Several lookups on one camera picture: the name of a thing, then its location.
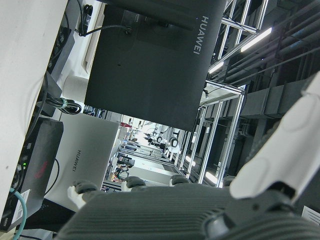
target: computer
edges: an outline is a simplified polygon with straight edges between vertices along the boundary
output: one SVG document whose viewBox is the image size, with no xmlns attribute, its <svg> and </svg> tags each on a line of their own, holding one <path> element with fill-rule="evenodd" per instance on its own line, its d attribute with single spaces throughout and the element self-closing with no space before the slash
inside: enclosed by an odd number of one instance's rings
<svg viewBox="0 0 320 240">
<path fill-rule="evenodd" d="M 60 170 L 56 183 L 45 198 L 76 212 L 77 206 L 69 200 L 67 189 L 78 180 L 91 181 L 98 188 L 102 186 L 119 124 L 83 113 L 62 114 L 60 121 L 64 126 L 56 154 Z M 48 188 L 57 171 L 55 165 Z"/>
<path fill-rule="evenodd" d="M 40 117 L 32 134 L 25 140 L 17 168 L 24 174 L 20 175 L 20 186 L 13 187 L 26 202 L 27 217 L 42 206 L 63 131 L 62 122 Z M 0 231 L 7 232 L 21 224 L 22 216 L 20 201 L 9 195 L 0 219 Z"/>
<path fill-rule="evenodd" d="M 192 131 L 226 1 L 100 1 L 85 104 Z"/>
</svg>

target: huawei logo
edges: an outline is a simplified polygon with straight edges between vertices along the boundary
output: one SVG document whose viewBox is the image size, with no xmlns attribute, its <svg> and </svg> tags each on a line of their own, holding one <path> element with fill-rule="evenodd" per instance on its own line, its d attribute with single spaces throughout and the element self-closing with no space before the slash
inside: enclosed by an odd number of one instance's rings
<svg viewBox="0 0 320 240">
<path fill-rule="evenodd" d="M 48 161 L 45 161 L 45 162 L 43 163 L 42 167 L 40 168 L 40 170 L 34 175 L 34 177 L 35 177 L 36 179 L 41 178 L 41 177 L 44 175 L 47 166 L 48 166 Z"/>
</svg>

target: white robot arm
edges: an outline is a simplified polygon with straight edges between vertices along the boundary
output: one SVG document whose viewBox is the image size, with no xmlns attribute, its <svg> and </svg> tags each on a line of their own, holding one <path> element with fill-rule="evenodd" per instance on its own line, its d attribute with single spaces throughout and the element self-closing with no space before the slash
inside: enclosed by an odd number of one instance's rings
<svg viewBox="0 0 320 240">
<path fill-rule="evenodd" d="M 252 198 L 275 183 L 294 190 L 296 200 L 320 166 L 320 72 L 256 156 L 230 185 L 234 198 Z"/>
</svg>

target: cable bundle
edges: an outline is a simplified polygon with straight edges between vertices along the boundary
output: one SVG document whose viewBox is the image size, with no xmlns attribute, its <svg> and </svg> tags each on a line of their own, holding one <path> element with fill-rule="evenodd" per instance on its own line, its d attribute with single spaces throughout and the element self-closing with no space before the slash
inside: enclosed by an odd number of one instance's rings
<svg viewBox="0 0 320 240">
<path fill-rule="evenodd" d="M 81 112 L 81 106 L 75 103 L 74 100 L 65 99 L 63 97 L 54 97 L 50 93 L 47 93 L 45 100 L 46 104 L 49 104 L 65 114 L 75 115 Z"/>
</svg>

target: desk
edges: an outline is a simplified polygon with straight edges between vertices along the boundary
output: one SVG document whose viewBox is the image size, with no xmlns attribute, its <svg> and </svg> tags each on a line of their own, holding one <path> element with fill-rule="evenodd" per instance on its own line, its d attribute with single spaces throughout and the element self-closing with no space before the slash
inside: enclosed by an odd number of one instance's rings
<svg viewBox="0 0 320 240">
<path fill-rule="evenodd" d="M 67 0 L 1 1 L 0 216 Z"/>
</svg>

